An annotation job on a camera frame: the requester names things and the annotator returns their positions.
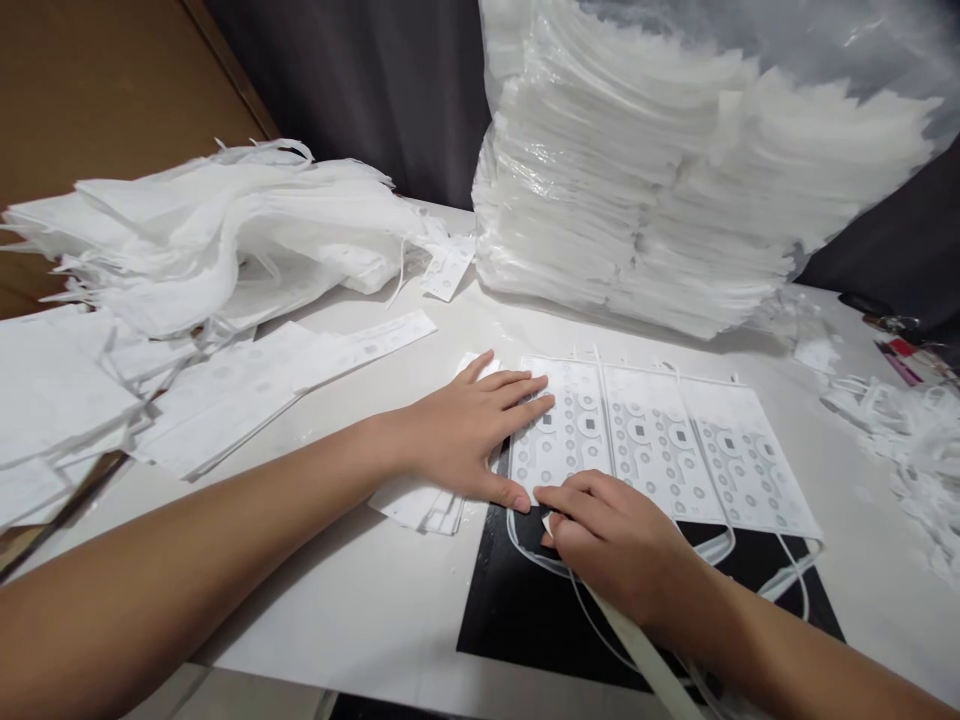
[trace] black mat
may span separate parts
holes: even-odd
[[[538,508],[526,516],[516,514],[516,520],[517,538],[524,548],[559,557],[540,545],[543,525]],[[692,523],[680,523],[680,529],[693,545],[724,531],[723,527]],[[807,555],[806,544],[801,539],[787,537],[785,540],[795,558]],[[736,548],[718,569],[755,591],[788,562],[776,535],[738,530]],[[810,623],[843,640],[816,570],[808,570],[804,577],[810,597]],[[581,591],[580,595],[601,632],[626,657],[589,593]],[[803,609],[799,584],[794,583],[777,604],[799,616]],[[596,636],[583,615],[570,580],[534,565],[517,552],[507,535],[506,511],[495,505],[487,512],[457,650],[650,691],[643,678],[621,664]],[[684,676],[673,655],[662,654],[674,672]],[[699,700],[696,693],[691,694]]]

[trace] plastic sheet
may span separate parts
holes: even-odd
[[[495,290],[709,339],[960,127],[958,14],[937,2],[481,6]]]

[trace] finger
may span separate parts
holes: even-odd
[[[493,360],[493,350],[487,350],[483,355],[478,356],[471,361],[459,374],[453,379],[453,384],[470,385],[477,381],[483,369]]]
[[[497,405],[503,409],[512,407],[527,395],[533,395],[543,390],[547,386],[547,382],[547,376],[541,375],[538,378],[520,380],[519,382],[505,385],[494,393],[497,399]]]
[[[534,497],[544,505],[549,505],[555,510],[570,516],[587,530],[597,537],[609,539],[613,525],[618,519],[614,510],[604,502],[597,500],[592,495],[585,492],[574,490],[568,487],[538,487],[533,490]],[[550,527],[554,530],[554,538],[557,537],[558,527],[563,525],[564,519],[554,520],[554,513],[550,517]]]
[[[599,470],[578,472],[576,475],[568,477],[563,485],[580,492],[590,493],[614,510],[620,510],[621,512],[625,510],[624,503],[628,503],[631,499],[628,493],[637,492],[622,480],[610,477]]]
[[[529,370],[501,370],[477,381],[477,387],[486,392],[493,392],[518,380],[529,380],[531,374]]]
[[[480,500],[512,508],[523,514],[530,512],[530,496],[523,486],[487,469],[480,471],[470,489],[470,495]]]
[[[583,570],[588,569],[605,546],[602,540],[583,525],[576,520],[563,517],[560,513],[554,513],[551,516],[550,528],[553,532],[554,548],[577,574],[582,574]]]
[[[582,492],[589,492],[631,520],[648,521],[651,512],[657,515],[663,514],[657,504],[639,490],[599,470],[579,472],[567,478],[563,484]]]
[[[553,395],[541,395],[536,400],[531,400],[528,403],[523,403],[522,405],[517,405],[515,408],[504,411],[503,425],[500,428],[500,432],[503,434],[503,437],[513,435],[527,423],[539,419],[539,417],[548,412],[556,402],[557,399]]]

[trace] red object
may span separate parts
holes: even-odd
[[[894,338],[888,342],[887,345],[896,350],[897,355],[900,355],[901,357],[910,357],[917,352],[917,349],[903,338]]]

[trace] human arm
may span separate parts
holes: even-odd
[[[147,513],[0,588],[0,715],[117,717],[187,659],[304,543],[386,480],[416,474],[526,512],[491,450],[546,412],[546,378],[444,388]]]
[[[625,483],[580,473],[535,495],[560,511],[544,543],[585,583],[655,642],[708,668],[774,717],[958,717],[710,567],[653,502]]]

